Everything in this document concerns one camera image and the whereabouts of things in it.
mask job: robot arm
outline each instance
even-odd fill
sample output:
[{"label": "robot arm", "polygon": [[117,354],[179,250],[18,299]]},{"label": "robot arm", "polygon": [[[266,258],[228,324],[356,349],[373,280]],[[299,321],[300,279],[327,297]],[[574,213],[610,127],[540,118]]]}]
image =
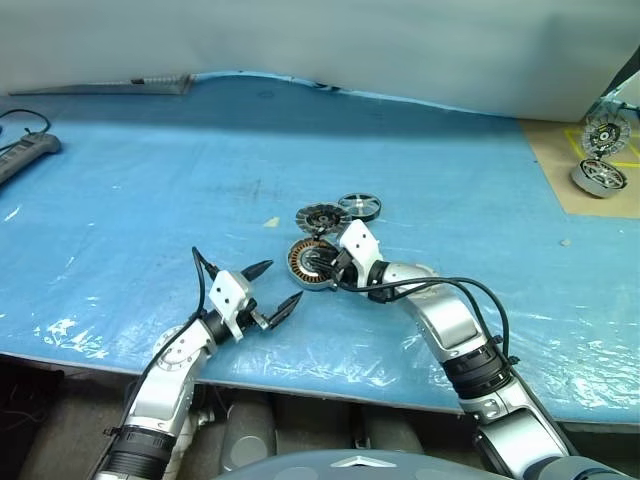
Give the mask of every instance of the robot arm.
[{"label": "robot arm", "polygon": [[269,318],[258,313],[250,281],[272,263],[261,262],[242,272],[219,271],[207,265],[213,278],[209,293],[213,309],[158,339],[154,351],[157,360],[143,375],[126,419],[113,432],[114,441],[93,478],[163,478],[185,425],[195,382],[217,345],[231,337],[239,342],[244,330],[254,323],[263,330],[276,327],[300,300],[302,292],[285,300]]},{"label": "robot arm", "polygon": [[[498,348],[500,338],[489,336],[450,287],[419,288],[425,278],[437,277],[433,270],[385,262],[377,240],[360,220],[344,231],[340,247],[332,269],[341,285],[346,282],[347,289],[350,285],[361,292],[390,285],[362,292],[379,302],[390,294],[405,295],[401,301],[451,381],[460,406],[478,421],[474,441],[496,473],[523,479],[528,470],[572,454],[563,433]],[[423,280],[394,286],[418,278]]]}]

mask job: table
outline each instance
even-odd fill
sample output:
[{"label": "table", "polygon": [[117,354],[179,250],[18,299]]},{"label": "table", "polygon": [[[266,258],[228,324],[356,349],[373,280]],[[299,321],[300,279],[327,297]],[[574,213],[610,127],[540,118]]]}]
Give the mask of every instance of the table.
[{"label": "table", "polygon": [[[638,421],[640,228],[567,215],[512,119],[213,77],[185,96],[25,96],[64,151],[0,188],[0,351],[140,372],[196,305],[190,247],[223,268],[272,258],[272,311],[298,286],[296,211],[364,191],[388,260],[476,278],[503,300],[521,374],[550,411]],[[26,117],[3,120],[4,144]],[[499,333],[490,302],[488,321]],[[226,344],[203,380],[456,410],[396,305],[307,292],[272,332]]]}]

